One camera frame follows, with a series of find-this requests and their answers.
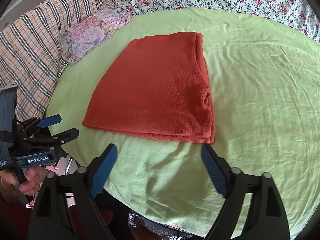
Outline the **rust orange knit sweater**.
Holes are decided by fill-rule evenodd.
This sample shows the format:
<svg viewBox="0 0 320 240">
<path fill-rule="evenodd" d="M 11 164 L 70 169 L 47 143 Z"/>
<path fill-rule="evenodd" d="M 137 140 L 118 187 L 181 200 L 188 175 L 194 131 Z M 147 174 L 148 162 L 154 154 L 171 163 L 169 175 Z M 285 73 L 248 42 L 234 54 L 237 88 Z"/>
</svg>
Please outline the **rust orange knit sweater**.
<svg viewBox="0 0 320 240">
<path fill-rule="evenodd" d="M 146 139 L 213 143 L 202 34 L 178 32 L 131 41 L 99 81 L 82 123 Z"/>
</svg>

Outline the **plaid beige blanket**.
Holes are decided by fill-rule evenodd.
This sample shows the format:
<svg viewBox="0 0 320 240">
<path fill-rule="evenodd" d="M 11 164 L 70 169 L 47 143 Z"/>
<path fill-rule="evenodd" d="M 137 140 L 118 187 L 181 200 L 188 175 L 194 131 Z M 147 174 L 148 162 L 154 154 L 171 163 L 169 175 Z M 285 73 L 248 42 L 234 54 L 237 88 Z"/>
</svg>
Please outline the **plaid beige blanket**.
<svg viewBox="0 0 320 240">
<path fill-rule="evenodd" d="M 1 88 L 16 85 L 16 116 L 44 116 L 68 65 L 60 43 L 68 28 L 101 9 L 107 0 L 46 0 L 1 32 Z"/>
</svg>

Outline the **purple pink floral pillow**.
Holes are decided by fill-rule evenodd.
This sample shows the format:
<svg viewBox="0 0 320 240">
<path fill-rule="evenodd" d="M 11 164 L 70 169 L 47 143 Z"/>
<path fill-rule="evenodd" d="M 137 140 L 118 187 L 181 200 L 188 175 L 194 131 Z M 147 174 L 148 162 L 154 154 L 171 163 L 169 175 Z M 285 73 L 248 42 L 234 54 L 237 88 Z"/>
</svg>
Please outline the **purple pink floral pillow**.
<svg viewBox="0 0 320 240">
<path fill-rule="evenodd" d="M 60 36 L 62 53 L 71 65 L 83 59 L 92 49 L 103 44 L 116 31 L 128 24 L 131 16 L 120 9 L 103 6 Z"/>
</svg>

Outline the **light green bed sheet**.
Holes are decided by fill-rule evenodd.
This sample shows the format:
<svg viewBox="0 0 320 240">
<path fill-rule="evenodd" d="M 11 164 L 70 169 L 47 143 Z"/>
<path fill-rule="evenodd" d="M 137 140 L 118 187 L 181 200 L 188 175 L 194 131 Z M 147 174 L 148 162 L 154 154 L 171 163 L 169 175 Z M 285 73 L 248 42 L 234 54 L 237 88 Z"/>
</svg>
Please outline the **light green bed sheet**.
<svg viewBox="0 0 320 240">
<path fill-rule="evenodd" d="M 271 174 L 296 237 L 319 205 L 319 44 L 283 24 L 201 8 L 134 16 L 64 70 L 47 108 L 47 115 L 62 118 L 52 133 L 79 130 L 64 150 L 83 166 L 115 144 L 118 158 L 105 189 L 154 222 L 205 236 L 224 199 L 203 165 L 201 145 L 82 125 L 96 85 L 132 40 L 180 31 L 203 35 L 214 151 L 246 174 Z"/>
</svg>

